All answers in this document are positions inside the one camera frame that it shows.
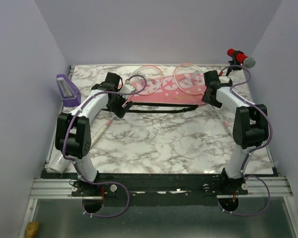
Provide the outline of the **pink badminton racket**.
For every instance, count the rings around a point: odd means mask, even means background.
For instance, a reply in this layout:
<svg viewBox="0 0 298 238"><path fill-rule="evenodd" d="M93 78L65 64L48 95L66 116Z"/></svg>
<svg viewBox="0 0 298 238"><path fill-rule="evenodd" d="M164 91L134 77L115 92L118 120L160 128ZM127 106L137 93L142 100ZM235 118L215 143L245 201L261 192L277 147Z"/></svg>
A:
<svg viewBox="0 0 298 238"><path fill-rule="evenodd" d="M127 101L123 104L123 107L132 100L133 96L148 96L156 92L159 87L161 86L163 81L163 72L160 68L158 68L155 65L144 65L140 68L136 69L128 79L126 79L125 84L133 86L136 91L140 91L142 88L143 91L136 95L128 96ZM94 144L101 138L101 136L106 132L106 130L109 128L113 120L115 119L115 115L113 115L110 120L105 123L99 131L94 135L94 137L91 140L91 146L94 146Z"/></svg>
<svg viewBox="0 0 298 238"><path fill-rule="evenodd" d="M204 72L194 64L184 63L177 66L173 77L177 87L188 95L203 95L206 90Z"/></svg>

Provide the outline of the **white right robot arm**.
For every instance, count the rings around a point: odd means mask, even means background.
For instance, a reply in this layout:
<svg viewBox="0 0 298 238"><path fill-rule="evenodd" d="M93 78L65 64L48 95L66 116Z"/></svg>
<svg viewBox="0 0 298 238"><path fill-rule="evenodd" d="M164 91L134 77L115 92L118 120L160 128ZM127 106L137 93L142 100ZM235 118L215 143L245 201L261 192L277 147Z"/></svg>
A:
<svg viewBox="0 0 298 238"><path fill-rule="evenodd" d="M222 193L230 194L237 186L234 179L242 178L249 157L269 138L267 108L234 92L232 81L222 83L216 70L205 72L204 81L206 90L202 102L216 108L225 106L234 113L232 134L235 149L224 169L227 177L218 183Z"/></svg>

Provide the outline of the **grey shuttlecock tube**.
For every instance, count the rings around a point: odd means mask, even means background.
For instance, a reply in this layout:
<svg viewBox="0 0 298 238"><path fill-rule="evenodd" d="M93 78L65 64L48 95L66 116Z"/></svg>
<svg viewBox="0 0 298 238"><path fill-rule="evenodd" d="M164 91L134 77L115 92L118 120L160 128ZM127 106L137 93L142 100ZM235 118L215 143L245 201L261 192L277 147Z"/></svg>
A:
<svg viewBox="0 0 298 238"><path fill-rule="evenodd" d="M68 167L70 161L65 159L62 154L51 159L48 164L47 172L62 174Z"/></svg>

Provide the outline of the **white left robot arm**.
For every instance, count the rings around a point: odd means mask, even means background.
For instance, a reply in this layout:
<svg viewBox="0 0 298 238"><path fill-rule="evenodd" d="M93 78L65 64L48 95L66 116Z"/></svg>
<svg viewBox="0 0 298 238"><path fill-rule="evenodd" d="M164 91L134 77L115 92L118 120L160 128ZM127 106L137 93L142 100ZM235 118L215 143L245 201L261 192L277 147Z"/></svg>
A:
<svg viewBox="0 0 298 238"><path fill-rule="evenodd" d="M121 76L107 73L105 81L95 84L89 96L70 113L60 113L57 118L55 148L63 158L72 162L77 178L84 181L83 190L90 196L100 191L96 181L97 169L92 164L90 123L103 108L123 118L133 105L126 97L136 92L130 84L122 84Z"/></svg>

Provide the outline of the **pink racket cover bag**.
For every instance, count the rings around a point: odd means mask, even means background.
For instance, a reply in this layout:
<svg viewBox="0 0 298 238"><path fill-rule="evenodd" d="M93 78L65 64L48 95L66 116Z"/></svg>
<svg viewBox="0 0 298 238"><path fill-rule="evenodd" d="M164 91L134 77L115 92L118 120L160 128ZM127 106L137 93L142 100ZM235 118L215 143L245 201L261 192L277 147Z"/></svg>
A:
<svg viewBox="0 0 298 238"><path fill-rule="evenodd" d="M176 105L201 105L203 95L192 96L182 92L175 83L173 75L164 76L159 89L148 96L133 96L137 103L162 103Z"/></svg>

